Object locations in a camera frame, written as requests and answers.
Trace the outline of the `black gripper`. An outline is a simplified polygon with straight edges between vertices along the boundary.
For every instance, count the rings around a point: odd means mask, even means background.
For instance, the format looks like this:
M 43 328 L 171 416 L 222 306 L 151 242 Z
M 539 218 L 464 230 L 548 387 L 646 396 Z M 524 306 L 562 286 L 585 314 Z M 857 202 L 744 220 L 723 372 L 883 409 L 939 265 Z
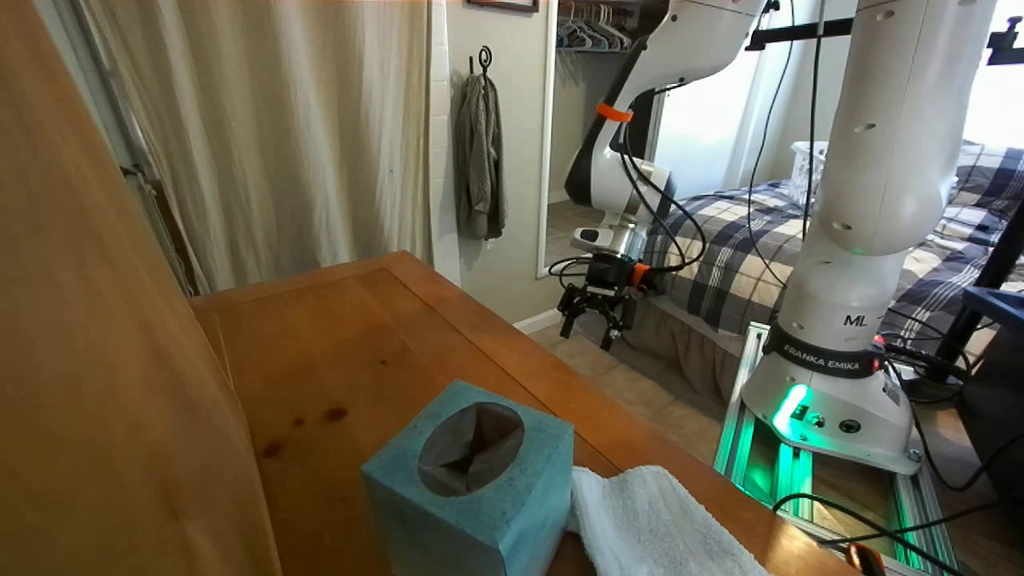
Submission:
M 631 330 L 629 291 L 634 287 L 634 268 L 637 268 L 637 264 L 629 256 L 597 252 L 585 264 L 585 275 L 575 286 L 575 293 L 563 293 L 558 305 L 558 310 L 563 317 L 562 336 L 563 340 L 574 336 L 575 317 L 583 310 L 599 310 L 599 314 L 611 314 L 599 347 L 607 351 L 618 340 L 624 340 L 624 332 Z

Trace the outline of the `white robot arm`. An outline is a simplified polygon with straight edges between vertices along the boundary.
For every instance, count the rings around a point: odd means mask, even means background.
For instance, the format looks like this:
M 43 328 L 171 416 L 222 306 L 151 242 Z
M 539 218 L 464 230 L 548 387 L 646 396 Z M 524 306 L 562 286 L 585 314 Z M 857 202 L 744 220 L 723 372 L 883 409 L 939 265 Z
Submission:
M 634 98 L 723 70 L 764 0 L 670 0 L 629 51 L 569 163 L 567 195 L 620 213 L 667 174 L 618 146 Z M 911 475 L 907 395 L 875 362 L 875 336 L 907 252 L 953 193 L 969 89 L 997 0 L 857 0 L 811 234 L 779 300 L 744 408 L 786 443 Z

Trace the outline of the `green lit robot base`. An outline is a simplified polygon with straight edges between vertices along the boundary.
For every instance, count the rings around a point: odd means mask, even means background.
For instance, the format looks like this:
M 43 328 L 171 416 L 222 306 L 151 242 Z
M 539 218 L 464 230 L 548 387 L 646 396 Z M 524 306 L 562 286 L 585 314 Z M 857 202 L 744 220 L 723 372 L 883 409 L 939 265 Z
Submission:
M 903 449 L 908 467 L 893 469 L 820 449 L 812 436 L 837 428 L 840 420 L 816 409 L 807 384 L 787 384 L 781 404 L 758 416 L 745 404 L 745 387 L 770 336 L 770 322 L 745 330 L 714 469 L 823 548 L 875 548 L 883 576 L 958 576 L 960 560 L 922 436 L 908 431 Z

